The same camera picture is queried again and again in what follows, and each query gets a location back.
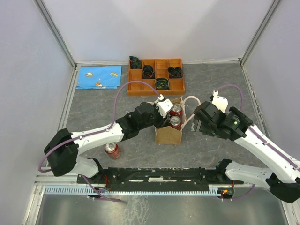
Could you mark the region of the canvas tote bag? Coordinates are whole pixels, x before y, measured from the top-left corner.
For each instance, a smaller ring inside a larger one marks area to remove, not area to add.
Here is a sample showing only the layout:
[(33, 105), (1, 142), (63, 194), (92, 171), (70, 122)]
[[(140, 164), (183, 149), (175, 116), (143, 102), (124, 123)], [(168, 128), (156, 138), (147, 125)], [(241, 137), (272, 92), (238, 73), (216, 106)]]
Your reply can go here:
[(196, 101), (196, 106), (201, 104), (199, 98), (195, 96), (188, 96), (185, 99), (181, 97), (172, 100), (171, 102), (179, 103), (182, 107), (182, 117), (181, 117), (181, 130), (176, 130), (171, 126), (166, 126), (162, 128), (156, 128), (155, 130), (155, 143), (157, 144), (168, 144), (168, 145), (180, 145), (182, 140), (182, 131), (187, 126), (187, 124), (194, 118), (194, 114), (191, 114), (189, 117), (186, 116), (186, 102), (190, 99)]

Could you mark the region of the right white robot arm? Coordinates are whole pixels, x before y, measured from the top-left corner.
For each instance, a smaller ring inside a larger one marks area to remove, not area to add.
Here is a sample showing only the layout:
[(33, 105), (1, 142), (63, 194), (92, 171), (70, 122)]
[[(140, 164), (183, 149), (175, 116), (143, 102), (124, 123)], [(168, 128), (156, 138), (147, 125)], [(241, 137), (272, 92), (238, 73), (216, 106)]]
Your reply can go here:
[(222, 112), (211, 102), (204, 102), (194, 110), (204, 135), (235, 142), (247, 149), (265, 165), (265, 168), (242, 165), (222, 160), (225, 167), (215, 171), (220, 183), (238, 180), (269, 190), (275, 197), (293, 203), (300, 197), (300, 162), (272, 142), (253, 121), (236, 107)]

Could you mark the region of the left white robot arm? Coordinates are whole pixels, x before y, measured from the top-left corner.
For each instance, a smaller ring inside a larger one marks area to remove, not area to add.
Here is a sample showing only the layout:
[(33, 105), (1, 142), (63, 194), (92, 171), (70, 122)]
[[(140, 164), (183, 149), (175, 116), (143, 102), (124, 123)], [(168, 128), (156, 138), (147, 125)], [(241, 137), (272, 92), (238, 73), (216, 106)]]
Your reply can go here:
[(55, 177), (76, 173), (98, 183), (104, 177), (104, 170), (95, 158), (84, 158), (81, 154), (108, 143), (119, 143), (139, 134), (148, 127), (162, 127), (173, 104), (166, 99), (156, 103), (143, 102), (134, 111), (115, 122), (96, 129), (69, 132), (59, 130), (44, 149), (50, 171)]

